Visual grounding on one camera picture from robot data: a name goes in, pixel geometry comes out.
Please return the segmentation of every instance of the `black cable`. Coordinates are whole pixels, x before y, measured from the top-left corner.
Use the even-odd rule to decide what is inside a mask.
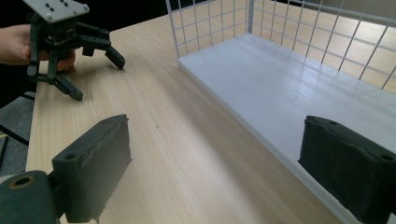
[[[20,143],[29,146],[29,141],[27,141],[26,139],[20,137],[19,135],[15,134],[14,132],[12,132],[10,129],[4,127],[3,125],[0,124],[0,131],[5,133],[6,135],[14,138],[15,140],[19,141]]]

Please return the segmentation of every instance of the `white platform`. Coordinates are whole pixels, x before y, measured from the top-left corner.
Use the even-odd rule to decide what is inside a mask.
[[[395,152],[395,94],[251,34],[181,57],[179,63],[337,216],[358,223],[297,162],[304,119],[332,119]]]

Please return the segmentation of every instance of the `screw hole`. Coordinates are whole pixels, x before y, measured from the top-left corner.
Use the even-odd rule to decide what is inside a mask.
[[[67,160],[73,160],[75,157],[76,157],[75,154],[69,154],[69,155],[66,156],[66,159]]]
[[[14,181],[12,181],[9,184],[10,189],[22,189],[27,186],[29,186],[33,182],[33,177],[32,176],[23,176],[21,178],[18,178]]]

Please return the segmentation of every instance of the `black mechanical part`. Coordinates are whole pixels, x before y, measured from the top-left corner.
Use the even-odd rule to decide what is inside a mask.
[[[342,124],[307,116],[298,162],[358,221],[396,212],[396,155]]]
[[[67,183],[69,222],[98,219],[130,163],[126,116],[103,120],[52,159],[57,182]]]
[[[0,184],[0,223],[57,224],[52,190],[47,174],[29,171]]]
[[[72,0],[67,1],[68,5],[55,0],[24,2],[32,9],[28,15],[31,23],[31,59],[27,75],[30,80],[47,82],[72,99],[81,101],[83,93],[62,72],[57,71],[58,62],[67,57],[70,49],[83,47],[82,54],[85,56],[92,56],[95,49],[105,50],[107,58],[119,69],[125,65],[125,59],[111,46],[108,30],[78,21],[78,15],[88,12],[86,5]],[[39,73],[38,53],[42,50],[49,54],[46,75]]]
[[[99,222],[106,202],[131,162],[128,118],[94,125],[52,159],[53,171],[24,172],[0,179],[0,223]]]

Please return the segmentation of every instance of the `robotic arm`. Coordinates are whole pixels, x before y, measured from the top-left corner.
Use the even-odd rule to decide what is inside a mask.
[[[109,31],[78,21],[78,16],[90,11],[87,5],[72,0],[23,0],[32,10],[31,59],[27,75],[32,81],[54,85],[72,99],[81,101],[83,93],[57,71],[58,62],[65,58],[70,49],[83,47],[82,54],[92,56],[95,49],[105,50],[107,58],[119,69],[125,59],[112,46]],[[48,73],[38,72],[38,52],[49,53]]]

